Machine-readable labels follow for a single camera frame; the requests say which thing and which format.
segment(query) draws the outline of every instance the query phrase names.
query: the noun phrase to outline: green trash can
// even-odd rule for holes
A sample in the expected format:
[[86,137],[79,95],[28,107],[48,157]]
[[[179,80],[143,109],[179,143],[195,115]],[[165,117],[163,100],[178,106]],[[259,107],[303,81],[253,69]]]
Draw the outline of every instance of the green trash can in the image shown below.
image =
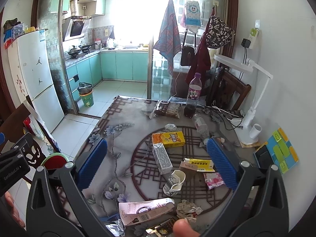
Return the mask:
[[94,104],[92,92],[93,92],[93,89],[88,94],[82,94],[82,95],[79,94],[79,96],[82,97],[83,105],[87,108],[91,107]]

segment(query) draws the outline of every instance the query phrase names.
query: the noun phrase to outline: table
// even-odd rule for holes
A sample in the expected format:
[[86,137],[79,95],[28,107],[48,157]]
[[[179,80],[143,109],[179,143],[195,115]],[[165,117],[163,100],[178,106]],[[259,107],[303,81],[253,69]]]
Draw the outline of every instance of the table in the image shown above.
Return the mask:
[[[209,158],[205,147],[199,147],[198,137],[192,119],[155,117],[149,119],[156,101],[129,97],[116,97],[112,105],[98,122],[90,137],[81,147],[78,156],[93,149],[100,138],[106,139],[108,152],[95,174],[89,188],[83,190],[88,203],[100,217],[109,217],[118,212],[119,202],[136,202],[166,197],[162,188],[166,182],[159,174],[152,155],[151,134],[161,131],[168,123],[175,124],[183,131],[186,139],[184,147],[172,149],[169,154],[173,169],[177,169],[184,157]],[[197,109],[216,137],[225,139],[228,150],[238,153],[241,158],[255,163],[254,148],[243,149],[234,131],[225,129],[222,119],[209,109]],[[197,218],[196,230],[203,231],[221,212],[232,191],[225,185],[208,190],[203,174],[197,173],[190,182],[185,182],[182,190],[173,199],[176,203],[186,199],[203,209]],[[147,227],[162,222],[175,214],[127,227],[126,236],[143,236]],[[75,221],[73,213],[69,218]]]

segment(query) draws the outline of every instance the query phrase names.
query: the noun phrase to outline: chair backrest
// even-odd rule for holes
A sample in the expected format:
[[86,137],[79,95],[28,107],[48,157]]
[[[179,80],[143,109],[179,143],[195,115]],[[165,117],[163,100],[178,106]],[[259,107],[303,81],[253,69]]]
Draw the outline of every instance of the chair backrest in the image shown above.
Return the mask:
[[239,94],[238,99],[231,110],[238,110],[242,102],[250,92],[251,86],[239,81],[237,77],[228,71],[223,72],[220,86],[215,95],[216,106],[223,109],[230,109],[229,105],[235,92]]
[[[4,134],[5,141],[0,145],[0,153],[3,151],[5,144],[9,141],[12,143],[16,143],[23,135],[23,121],[30,115],[31,113],[25,107],[24,104],[21,104],[0,126],[0,133]],[[42,153],[42,150],[39,144],[34,140],[31,151],[25,154],[26,160],[29,166],[34,167],[35,169],[41,165],[46,156]]]

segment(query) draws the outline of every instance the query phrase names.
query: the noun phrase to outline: hand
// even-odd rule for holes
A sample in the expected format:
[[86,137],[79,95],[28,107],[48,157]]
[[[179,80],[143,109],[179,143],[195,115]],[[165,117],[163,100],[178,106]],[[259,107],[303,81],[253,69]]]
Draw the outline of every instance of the hand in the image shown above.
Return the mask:
[[173,234],[175,237],[199,237],[200,234],[195,232],[190,226],[187,219],[179,219],[173,225]]
[[11,216],[14,218],[14,220],[22,227],[25,227],[25,223],[23,222],[23,220],[20,218],[19,212],[17,210],[17,208],[14,206],[14,201],[13,201],[13,197],[11,196],[11,194],[7,191],[4,194],[5,200],[7,202],[7,204],[10,206],[11,208]]

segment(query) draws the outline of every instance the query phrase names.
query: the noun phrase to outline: refrigerator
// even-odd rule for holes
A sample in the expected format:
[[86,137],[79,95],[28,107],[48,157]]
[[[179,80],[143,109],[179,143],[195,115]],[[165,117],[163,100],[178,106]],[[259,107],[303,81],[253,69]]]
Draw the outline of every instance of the refrigerator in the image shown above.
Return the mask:
[[48,64],[45,30],[18,37],[8,47],[13,82],[21,103],[29,95],[34,109],[52,132],[63,119]]

